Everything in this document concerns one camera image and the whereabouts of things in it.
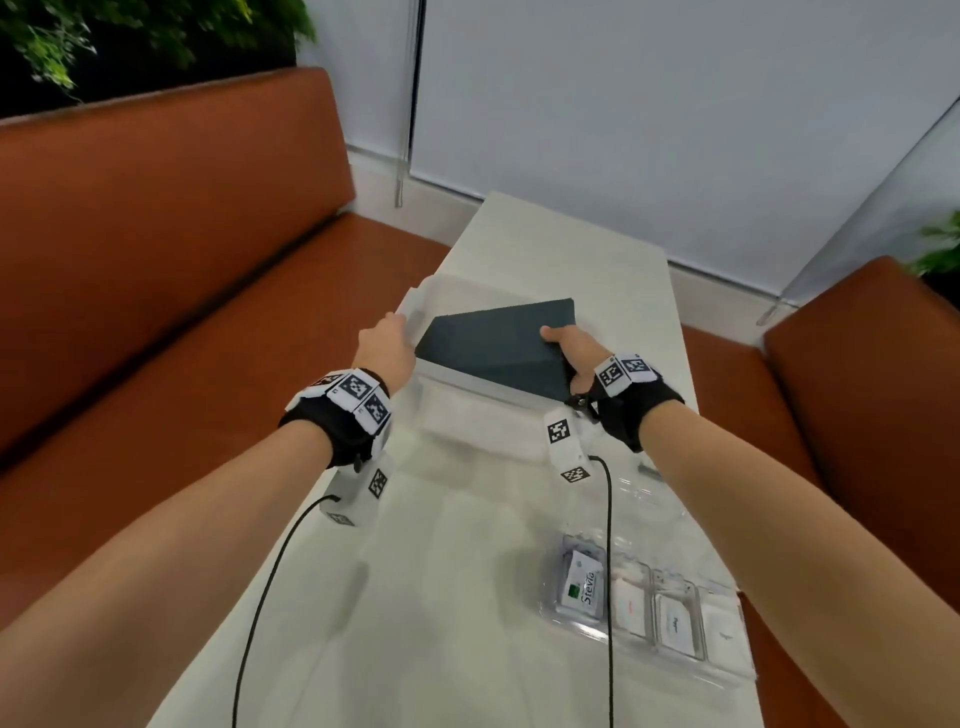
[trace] cable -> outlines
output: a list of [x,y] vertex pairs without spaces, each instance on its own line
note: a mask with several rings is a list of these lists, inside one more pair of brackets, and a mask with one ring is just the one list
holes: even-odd
[[294,532],[297,530],[297,526],[303,522],[303,519],[307,517],[307,514],[309,514],[310,511],[323,503],[325,500],[337,501],[340,500],[340,498],[337,496],[324,496],[314,500],[303,510],[303,513],[301,513],[297,520],[294,521],[293,527],[289,532],[287,532],[287,537],[283,539],[283,545],[280,547],[280,552],[276,555],[274,566],[272,569],[270,569],[270,576],[267,577],[267,585],[263,588],[263,594],[260,595],[260,603],[256,605],[256,612],[253,613],[253,622],[250,625],[250,634],[247,636],[247,646],[244,647],[243,657],[240,660],[240,671],[237,673],[237,685],[236,689],[233,691],[233,720],[230,722],[230,725],[233,728],[237,728],[237,708],[240,706],[240,685],[243,683],[243,673],[247,668],[247,658],[250,656],[250,645],[253,644],[253,632],[256,631],[256,623],[260,619],[260,610],[263,609],[263,602],[267,600],[267,592],[270,591],[270,585],[274,583],[276,570],[280,566],[280,559],[283,558],[283,552],[287,550],[287,545],[290,543],[290,539],[293,538]]
[[595,460],[603,466],[604,473],[607,474],[607,593],[604,597],[607,600],[607,670],[610,675],[610,728],[613,728],[613,627],[612,627],[612,608],[610,594],[613,591],[613,580],[611,579],[611,538],[610,534],[613,526],[613,478],[610,475],[610,468],[604,462],[602,457],[591,455],[590,460]]

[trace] white table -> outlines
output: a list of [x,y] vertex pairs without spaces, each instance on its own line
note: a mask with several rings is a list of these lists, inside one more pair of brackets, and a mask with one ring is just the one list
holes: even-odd
[[[493,194],[440,270],[535,299],[572,297],[607,346],[649,355],[696,406],[660,249]],[[614,477],[642,478],[605,440],[596,449]],[[402,426],[389,449],[397,473],[372,532],[308,519],[288,548],[257,628],[240,725],[606,726],[606,647],[537,609],[564,509],[550,472]],[[636,528],[614,519],[614,534]],[[689,542],[702,551],[702,538]],[[155,728],[228,725],[274,558],[168,695]],[[617,659],[614,688],[624,728],[762,725],[752,686],[718,691]]]

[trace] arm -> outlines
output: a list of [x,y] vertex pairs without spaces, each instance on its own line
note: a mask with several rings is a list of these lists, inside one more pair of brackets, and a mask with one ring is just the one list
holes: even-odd
[[[404,319],[361,331],[355,367],[395,393]],[[160,503],[0,633],[0,725],[146,725],[330,462],[291,422]]]
[[[589,388],[610,355],[547,329]],[[960,725],[960,616],[809,482],[679,402],[640,442],[763,620],[850,726]]]

